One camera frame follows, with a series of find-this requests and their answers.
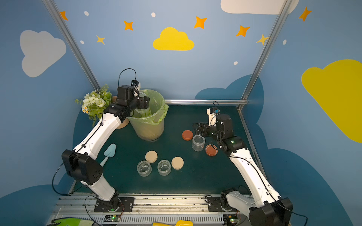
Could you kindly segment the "beige-lid oatmeal jar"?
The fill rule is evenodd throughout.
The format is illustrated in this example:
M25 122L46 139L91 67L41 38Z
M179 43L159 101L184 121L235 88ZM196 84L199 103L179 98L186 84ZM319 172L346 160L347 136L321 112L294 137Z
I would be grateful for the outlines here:
M148 161L141 161L137 165L137 172L141 177L147 177L152 172L151 164Z
M167 176L171 172L171 164L168 160L161 160L157 165L157 170L161 176Z

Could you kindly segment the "beige jar lid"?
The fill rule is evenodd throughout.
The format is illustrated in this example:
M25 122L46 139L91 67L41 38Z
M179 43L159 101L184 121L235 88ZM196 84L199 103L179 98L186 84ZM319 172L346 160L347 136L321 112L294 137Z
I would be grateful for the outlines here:
M148 162L148 163L155 163L158 159L158 155L157 155L157 152L156 151L148 151L145 155L145 160Z
M184 160L179 156L174 157L171 161L171 166L175 170L180 170L184 166Z

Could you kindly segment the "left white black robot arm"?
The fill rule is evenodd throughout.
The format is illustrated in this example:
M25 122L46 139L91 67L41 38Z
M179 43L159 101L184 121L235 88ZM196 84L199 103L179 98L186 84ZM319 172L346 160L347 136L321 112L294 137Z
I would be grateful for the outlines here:
M140 85L122 85L117 89L117 101L103 112L98 125L73 150L62 153L67 174L81 182L111 209L118 206L116 190L103 176L103 167L96 162L98 154L110 135L135 109L149 108L149 97L140 96Z

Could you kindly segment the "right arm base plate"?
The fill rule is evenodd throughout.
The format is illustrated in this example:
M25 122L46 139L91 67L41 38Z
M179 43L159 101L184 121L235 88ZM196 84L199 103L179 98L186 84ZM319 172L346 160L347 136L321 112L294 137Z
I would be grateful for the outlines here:
M208 206L209 212L243 212L248 207L242 201L234 198L228 200L226 196L219 197L207 195L204 197L204 200Z

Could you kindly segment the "brown jar lid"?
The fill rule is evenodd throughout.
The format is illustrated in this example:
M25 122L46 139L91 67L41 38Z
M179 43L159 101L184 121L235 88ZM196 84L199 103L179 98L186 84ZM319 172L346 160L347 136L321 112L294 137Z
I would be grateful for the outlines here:
M193 139L193 132L191 130L185 130L182 132L182 138L186 141L190 141Z
M218 150L217 150L216 146L214 146L214 145L207 145L205 147L205 152L208 156L211 156L211 157L216 156L218 154Z

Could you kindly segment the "brown-lid oatmeal jar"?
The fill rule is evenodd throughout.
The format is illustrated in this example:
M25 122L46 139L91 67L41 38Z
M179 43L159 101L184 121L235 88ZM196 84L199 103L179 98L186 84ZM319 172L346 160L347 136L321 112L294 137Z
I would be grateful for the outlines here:
M205 146L205 138L201 135L195 135L192 139L192 149L196 152L201 152Z
M149 109L136 108L135 111L140 115L140 117L147 117L149 115Z

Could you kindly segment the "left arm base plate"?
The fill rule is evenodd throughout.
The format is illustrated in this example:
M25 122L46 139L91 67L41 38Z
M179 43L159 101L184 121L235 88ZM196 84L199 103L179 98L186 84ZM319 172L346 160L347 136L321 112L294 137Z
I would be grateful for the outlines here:
M119 197L118 199L113 198L110 201L96 199L94 212L101 212L101 213L132 212L133 204L134 204L133 197Z

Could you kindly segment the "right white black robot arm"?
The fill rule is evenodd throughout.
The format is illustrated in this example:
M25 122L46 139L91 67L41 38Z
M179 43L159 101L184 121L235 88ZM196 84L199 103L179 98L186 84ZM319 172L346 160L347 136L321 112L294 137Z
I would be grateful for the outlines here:
M248 217L253 226L287 226L290 223L293 204L282 198L270 185L255 164L245 142L234 134L232 119L226 114L214 114L208 123L194 123L197 135L211 137L230 158L246 182L252 198L231 188L221 192L220 202L224 211L237 210Z

